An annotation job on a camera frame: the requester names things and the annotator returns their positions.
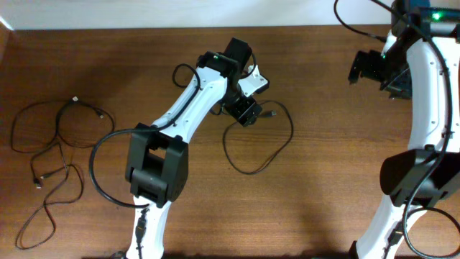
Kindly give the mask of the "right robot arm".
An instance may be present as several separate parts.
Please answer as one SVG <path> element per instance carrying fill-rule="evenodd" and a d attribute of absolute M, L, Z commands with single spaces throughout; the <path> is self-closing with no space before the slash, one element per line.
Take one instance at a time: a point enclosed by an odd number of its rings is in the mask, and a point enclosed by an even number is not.
<path fill-rule="evenodd" d="M 393 99 L 412 103 L 405 152 L 387 158 L 383 197 L 350 258 L 393 258 L 410 228 L 459 189 L 459 10 L 429 1 L 394 1 L 381 51 L 360 51 L 349 82 L 377 81 Z"/>

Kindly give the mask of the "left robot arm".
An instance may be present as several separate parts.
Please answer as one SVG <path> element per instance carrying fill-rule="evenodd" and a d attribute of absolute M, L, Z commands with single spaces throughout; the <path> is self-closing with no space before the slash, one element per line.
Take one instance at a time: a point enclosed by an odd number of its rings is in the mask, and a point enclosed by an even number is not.
<path fill-rule="evenodd" d="M 253 94 L 268 82 L 250 66 L 250 46 L 232 38 L 222 53 L 208 51 L 190 70 L 178 100 L 151 125 L 138 124 L 129 143 L 125 178 L 136 205 L 132 242 L 124 258 L 161 258 L 167 214 L 188 179 L 189 143 L 216 104 L 236 122 L 254 124 L 262 107 Z"/>

